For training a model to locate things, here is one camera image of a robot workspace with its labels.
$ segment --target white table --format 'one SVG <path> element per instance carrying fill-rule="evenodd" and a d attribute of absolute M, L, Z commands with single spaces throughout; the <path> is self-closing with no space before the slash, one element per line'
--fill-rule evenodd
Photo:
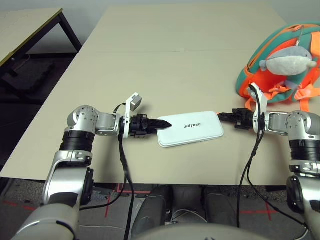
<path fill-rule="evenodd" d="M 132 93 L 149 118 L 244 106 L 238 74 L 256 48 L 286 23 L 265 3 L 161 4 L 110 7 L 29 126 L 1 177 L 45 180 L 68 115 L 80 105 L 111 113 Z M 311 111 L 320 114 L 319 98 Z M 270 110 L 293 111 L 298 104 Z M 134 183 L 237 185 L 255 143 L 251 131 L 223 123 L 224 136 L 162 148 L 156 135 L 123 142 Z M 94 140 L 95 182 L 124 174 L 116 137 Z M 286 137 L 266 135 L 252 163 L 256 185 L 284 185 Z"/>
<path fill-rule="evenodd" d="M 29 104 L 43 103 L 43 100 L 29 98 L 23 91 L 2 79 L 2 76 L 10 73 L 16 77 L 17 73 L 12 70 L 14 64 L 57 24 L 60 24 L 77 52 L 80 51 L 82 45 L 62 11 L 62 8 L 0 11 L 0 86 L 19 98 L 1 99 L 1 103 L 17 102 L 17 100 Z"/>

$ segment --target shark plush toy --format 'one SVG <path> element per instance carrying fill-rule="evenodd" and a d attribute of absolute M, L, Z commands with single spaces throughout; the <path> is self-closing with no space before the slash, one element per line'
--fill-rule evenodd
<path fill-rule="evenodd" d="M 275 52 L 259 62 L 262 71 L 267 69 L 274 75 L 294 76 L 317 65 L 308 50 L 302 46 L 290 46 Z"/>

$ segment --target black metal table frame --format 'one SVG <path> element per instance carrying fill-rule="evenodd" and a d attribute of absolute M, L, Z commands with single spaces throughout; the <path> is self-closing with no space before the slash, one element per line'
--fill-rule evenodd
<path fill-rule="evenodd" d="M 72 30 L 66 17 L 60 12 L 48 24 L 46 24 L 39 32 L 37 32 L 30 40 L 28 40 L 19 50 L 16 51 L 10 59 L 8 59 L 2 66 L 0 66 L 0 87 L 6 88 L 9 92 L 16 95 L 18 99 L 0 99 L 0 103 L 20 103 L 20 104 L 43 104 L 42 99 L 31 99 L 25 93 L 12 86 L 10 83 L 2 79 L 6 73 L 12 73 L 12 67 L 15 62 L 20 60 L 25 54 L 39 42 L 48 32 L 50 32 L 57 24 L 60 24 L 64 33 L 69 38 L 77 52 L 82 48 L 82 44 L 77 38 L 75 32 Z"/>

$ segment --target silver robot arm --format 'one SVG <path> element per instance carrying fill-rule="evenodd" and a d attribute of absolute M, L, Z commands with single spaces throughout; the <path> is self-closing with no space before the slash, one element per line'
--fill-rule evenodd
<path fill-rule="evenodd" d="M 157 129 L 170 127 L 166 121 L 148 119 L 147 115 L 131 117 L 141 103 L 138 93 L 126 101 L 125 116 L 100 112 L 91 106 L 80 106 L 67 118 L 62 144 L 43 189 L 44 206 L 34 211 L 13 237 L 14 240 L 77 239 L 79 210 L 91 200 L 94 170 L 92 144 L 95 135 L 143 137 Z"/>
<path fill-rule="evenodd" d="M 253 87 L 258 92 L 262 111 L 266 110 L 267 99 L 258 86 Z M 258 131 L 256 112 L 252 121 L 255 132 Z M 266 133 L 288 136 L 289 169 L 293 173 L 286 183 L 288 206 L 303 215 L 314 238 L 320 240 L 320 116 L 304 111 L 266 111 L 264 123 Z"/>

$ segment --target table leg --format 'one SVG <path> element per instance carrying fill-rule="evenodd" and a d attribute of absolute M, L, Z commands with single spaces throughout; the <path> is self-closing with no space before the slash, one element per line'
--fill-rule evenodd
<path fill-rule="evenodd" d="M 16 78 L 18 77 L 18 73 L 16 73 L 14 70 L 10 69 L 8 71 L 8 74 L 10 74 L 11 77 Z"/>
<path fill-rule="evenodd" d="M 70 24 L 68 23 L 65 15 L 61 12 L 59 14 L 60 17 L 60 26 L 63 29 L 63 31 L 65 32 L 65 34 L 67 35 L 67 37 L 69 38 L 70 42 L 72 43 L 72 45 L 74 46 L 74 48 L 76 49 L 77 52 L 80 51 L 80 49 L 82 48 L 82 44 L 80 43 L 79 39 L 77 38 L 75 32 L 72 30 Z"/>
<path fill-rule="evenodd" d="M 6 88 L 8 91 L 10 91 L 12 94 L 16 95 L 19 98 L 19 101 L 16 99 L 5 99 L 5 100 L 0 100 L 0 103 L 23 103 L 23 104 L 43 104 L 43 100 L 38 100 L 38 99 L 31 99 L 27 97 L 22 91 L 19 89 L 16 89 L 14 86 L 12 86 L 10 83 L 7 81 L 3 80 L 0 78 L 0 87 Z"/>

